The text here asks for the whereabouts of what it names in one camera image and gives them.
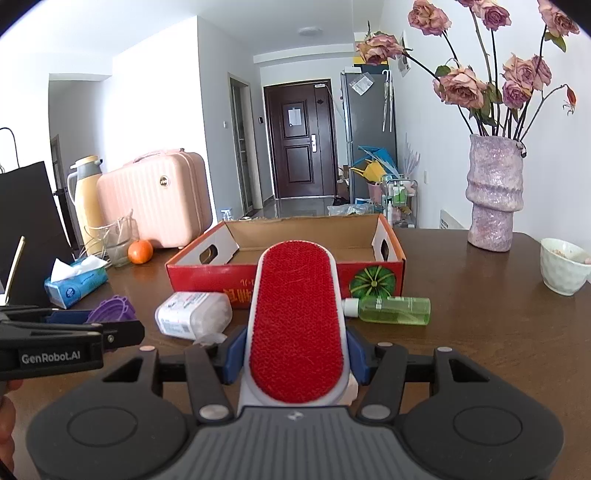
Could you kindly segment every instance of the glittery vase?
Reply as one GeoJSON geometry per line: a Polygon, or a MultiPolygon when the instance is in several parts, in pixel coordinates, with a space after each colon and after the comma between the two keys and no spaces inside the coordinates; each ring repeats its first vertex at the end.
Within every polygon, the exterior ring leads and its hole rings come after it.
{"type": "Polygon", "coordinates": [[[468,241],[491,252],[513,242],[513,214],[523,210],[522,145],[505,137],[471,135],[466,198],[472,208],[468,241]]]}

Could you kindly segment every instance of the pumpkin illustration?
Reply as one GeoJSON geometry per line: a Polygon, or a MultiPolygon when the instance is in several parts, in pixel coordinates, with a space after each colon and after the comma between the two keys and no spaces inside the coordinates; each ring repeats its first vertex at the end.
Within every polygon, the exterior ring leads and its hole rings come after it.
{"type": "Polygon", "coordinates": [[[394,295],[396,288],[396,275],[381,265],[366,267],[357,272],[351,283],[349,291],[356,299],[365,297],[387,298],[394,295]]]}

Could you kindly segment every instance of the doorway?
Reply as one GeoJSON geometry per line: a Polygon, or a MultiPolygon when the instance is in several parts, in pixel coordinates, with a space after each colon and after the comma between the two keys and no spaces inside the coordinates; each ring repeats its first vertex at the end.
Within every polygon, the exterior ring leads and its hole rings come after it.
{"type": "Polygon", "coordinates": [[[265,88],[277,198],[334,197],[336,144],[330,80],[265,88]]]}
{"type": "Polygon", "coordinates": [[[236,151],[236,165],[238,167],[238,182],[242,197],[244,215],[254,210],[254,197],[250,175],[250,161],[246,135],[246,121],[243,101],[248,85],[230,77],[230,94],[232,98],[232,127],[234,130],[234,147],[236,151]]]}

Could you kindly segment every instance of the white plastic container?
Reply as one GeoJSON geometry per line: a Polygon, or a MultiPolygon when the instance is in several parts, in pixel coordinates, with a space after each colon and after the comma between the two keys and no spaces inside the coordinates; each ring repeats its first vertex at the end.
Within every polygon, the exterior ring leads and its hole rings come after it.
{"type": "Polygon", "coordinates": [[[222,333],[232,320],[230,299],[223,293],[178,291],[156,309],[160,332],[199,341],[222,333]]]}

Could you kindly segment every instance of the brown table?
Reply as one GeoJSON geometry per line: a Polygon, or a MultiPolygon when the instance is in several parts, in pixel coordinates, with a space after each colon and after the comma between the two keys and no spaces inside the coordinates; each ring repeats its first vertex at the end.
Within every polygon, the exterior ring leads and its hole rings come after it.
{"type": "MultiPolygon", "coordinates": [[[[530,237],[515,236],[509,254],[493,254],[466,242],[466,232],[397,231],[408,257],[404,293],[431,298],[428,327],[352,323],[370,341],[390,341],[411,353],[430,355],[436,346],[451,346],[514,384],[552,409],[560,418],[566,447],[554,480],[584,480],[591,471],[591,286],[574,297],[561,297],[542,282],[540,246],[530,237]]],[[[155,308],[170,294],[164,263],[176,251],[158,252],[146,265],[109,270],[109,284],[77,306],[93,308],[114,294],[125,295],[146,328],[144,344],[163,355],[179,353],[190,342],[163,336],[153,320],[155,308]]],[[[246,323],[237,311],[232,325],[246,323]]],[[[105,364],[125,358],[129,349],[109,353],[105,364]]],[[[11,394],[17,406],[16,474],[37,479],[25,448],[25,430],[32,416],[93,372],[25,382],[11,394]]],[[[403,410],[428,395],[423,385],[407,388],[403,410]]],[[[228,396],[237,403],[237,385],[228,396]]],[[[184,385],[166,386],[164,396],[189,412],[184,385]]]]}

